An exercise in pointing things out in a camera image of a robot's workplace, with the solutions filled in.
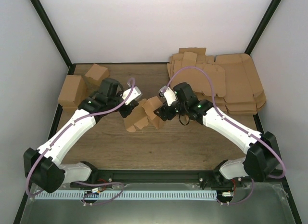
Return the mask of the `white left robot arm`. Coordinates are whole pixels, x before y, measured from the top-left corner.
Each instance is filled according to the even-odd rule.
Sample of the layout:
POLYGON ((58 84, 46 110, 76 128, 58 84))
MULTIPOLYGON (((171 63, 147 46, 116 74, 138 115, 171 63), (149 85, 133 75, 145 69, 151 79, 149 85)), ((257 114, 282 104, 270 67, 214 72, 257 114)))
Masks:
POLYGON ((63 164, 62 161, 74 144, 104 116, 119 112, 126 118, 131 114, 142 93, 136 87, 134 78, 128 80, 128 86, 124 90, 119 81, 105 78, 99 89, 80 103, 71 119, 51 139, 36 150, 29 148, 25 151, 26 193, 29 196, 32 195, 29 184, 36 184, 52 193, 66 183, 87 187, 98 183, 98 169, 92 164, 86 161, 63 164))

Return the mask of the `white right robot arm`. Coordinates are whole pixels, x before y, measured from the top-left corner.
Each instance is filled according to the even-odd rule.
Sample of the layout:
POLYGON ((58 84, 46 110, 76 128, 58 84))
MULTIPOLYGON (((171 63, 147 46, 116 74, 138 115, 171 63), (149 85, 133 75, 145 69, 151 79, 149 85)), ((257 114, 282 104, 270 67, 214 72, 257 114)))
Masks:
POLYGON ((175 116, 187 116, 189 120, 211 128, 233 142, 245 154, 236 160, 225 160, 215 169, 214 182, 220 187, 226 186, 231 179, 250 177, 263 182, 272 177, 279 165, 278 143, 274 134, 260 133, 248 128, 224 114, 209 100, 199 100, 191 86, 184 82, 173 89, 164 86, 160 97, 165 99, 154 113, 163 121, 175 116))

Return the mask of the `small folded cardboard box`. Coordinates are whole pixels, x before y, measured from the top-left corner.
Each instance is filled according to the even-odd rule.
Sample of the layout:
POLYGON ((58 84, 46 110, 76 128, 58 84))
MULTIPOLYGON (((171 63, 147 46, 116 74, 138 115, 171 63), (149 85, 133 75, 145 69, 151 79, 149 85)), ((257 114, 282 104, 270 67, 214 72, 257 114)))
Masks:
POLYGON ((98 64, 93 64, 90 69, 86 72, 86 80, 93 85, 100 86, 105 78, 110 76, 108 68, 100 66, 98 64))

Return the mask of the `tall folded cardboard box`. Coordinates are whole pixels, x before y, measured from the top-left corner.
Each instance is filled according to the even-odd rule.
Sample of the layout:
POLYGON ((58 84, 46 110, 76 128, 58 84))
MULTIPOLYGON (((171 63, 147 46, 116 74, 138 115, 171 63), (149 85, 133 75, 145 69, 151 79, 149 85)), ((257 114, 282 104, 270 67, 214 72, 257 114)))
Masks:
POLYGON ((66 76, 58 97, 58 103, 64 112, 74 113, 86 97, 87 86, 84 79, 78 75, 66 76))

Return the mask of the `stack of flat cardboard sheets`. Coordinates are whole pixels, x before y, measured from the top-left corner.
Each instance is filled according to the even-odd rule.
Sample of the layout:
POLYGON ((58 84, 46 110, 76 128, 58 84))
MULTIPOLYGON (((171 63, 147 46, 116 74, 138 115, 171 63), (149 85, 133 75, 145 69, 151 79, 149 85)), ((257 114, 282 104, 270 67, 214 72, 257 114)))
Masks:
POLYGON ((206 55, 206 48, 180 48, 167 64, 170 88, 186 82, 196 93, 204 96, 226 95, 226 75, 223 67, 215 64, 214 57, 206 55))

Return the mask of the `large flat cardboard sheet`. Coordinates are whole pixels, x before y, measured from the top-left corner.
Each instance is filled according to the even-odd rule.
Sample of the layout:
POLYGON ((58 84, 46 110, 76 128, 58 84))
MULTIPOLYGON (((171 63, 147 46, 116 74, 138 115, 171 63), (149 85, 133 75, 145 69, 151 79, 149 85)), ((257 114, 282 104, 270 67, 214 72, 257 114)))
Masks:
POLYGON ((224 103, 229 114, 255 115, 264 107, 266 96, 250 55, 218 55, 215 64, 225 70, 224 103))

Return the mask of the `black aluminium frame rail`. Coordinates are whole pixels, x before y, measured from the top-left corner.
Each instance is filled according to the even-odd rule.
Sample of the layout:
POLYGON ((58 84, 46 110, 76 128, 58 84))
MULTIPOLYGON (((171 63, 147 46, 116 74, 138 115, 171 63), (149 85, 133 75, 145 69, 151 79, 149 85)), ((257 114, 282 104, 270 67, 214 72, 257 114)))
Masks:
POLYGON ((42 176, 37 173, 31 176, 31 183, 38 185, 48 193, 57 190, 63 184, 71 187, 99 187, 99 183, 110 186, 111 183, 147 184, 147 183, 187 183, 199 184, 204 189, 231 189, 236 185, 235 179, 224 179, 218 171, 126 171, 93 169, 89 176, 83 176, 81 171, 47 172, 42 176))

